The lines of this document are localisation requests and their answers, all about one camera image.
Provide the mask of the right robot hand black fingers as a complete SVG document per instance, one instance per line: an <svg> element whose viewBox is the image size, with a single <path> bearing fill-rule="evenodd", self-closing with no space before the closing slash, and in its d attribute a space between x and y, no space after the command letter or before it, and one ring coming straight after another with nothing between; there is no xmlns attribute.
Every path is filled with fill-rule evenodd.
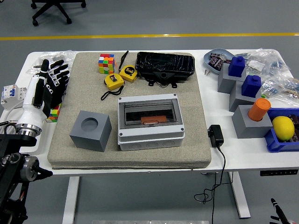
<svg viewBox="0 0 299 224"><path fill-rule="evenodd" d="M281 224L296 224L293 220L288 219L281 207L278 205L274 198L271 198L271 203L275 209L276 216L271 216L271 219L280 222Z"/></svg>

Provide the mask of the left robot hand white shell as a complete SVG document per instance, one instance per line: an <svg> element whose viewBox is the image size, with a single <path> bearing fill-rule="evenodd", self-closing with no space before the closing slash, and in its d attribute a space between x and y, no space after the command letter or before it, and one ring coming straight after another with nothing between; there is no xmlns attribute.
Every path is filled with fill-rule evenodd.
<svg viewBox="0 0 299 224"><path fill-rule="evenodd" d="M40 135L50 111L62 103L69 82L70 71L64 60L44 59L40 70L30 80L23 102L23 114L16 124L17 134Z"/></svg>

